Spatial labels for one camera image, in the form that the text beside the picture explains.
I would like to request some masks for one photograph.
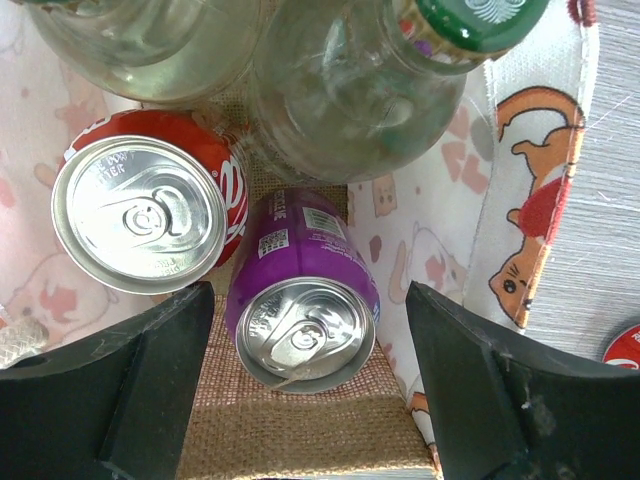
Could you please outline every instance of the qr code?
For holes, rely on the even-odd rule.
[[[307,228],[321,230],[346,240],[342,227],[340,227],[336,217],[322,210],[316,210],[315,208],[304,207],[302,210],[304,212],[304,223],[307,224]]]
[[[258,242],[258,258],[289,246],[289,230],[286,228],[265,235]]]

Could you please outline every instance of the pull tab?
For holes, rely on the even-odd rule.
[[[311,360],[326,343],[324,326],[309,318],[293,325],[271,348],[268,357],[276,367],[295,368]]]
[[[134,248],[162,237],[170,218],[160,202],[131,198],[92,211],[82,221],[82,233],[96,248]]]

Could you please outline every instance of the can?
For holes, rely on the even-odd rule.
[[[204,166],[222,192],[227,215],[227,235],[216,267],[224,264],[240,245],[249,210],[246,157],[239,134],[219,116],[211,129],[201,127],[187,112],[128,110],[85,128],[64,154],[69,161],[79,150],[107,137],[139,135],[178,147]]]
[[[179,290],[219,260],[227,210],[205,167],[151,137],[119,135],[69,157],[53,186],[53,225],[96,280],[130,293]]]
[[[630,370],[640,370],[640,325],[620,333],[605,351],[602,361]]]
[[[375,343],[376,284],[335,206],[299,188],[252,207],[225,321],[247,371],[317,393],[352,378]]]

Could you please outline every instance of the glass bottle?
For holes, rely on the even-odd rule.
[[[26,0],[49,46],[97,86],[155,103],[224,89],[249,64],[261,0]]]
[[[284,0],[254,56],[249,147],[297,184],[378,177],[427,151],[466,73],[548,0]]]

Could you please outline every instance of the purple can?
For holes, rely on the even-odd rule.
[[[225,320],[259,382],[316,393],[353,377],[375,343],[380,298],[335,206],[277,190],[251,210]]]

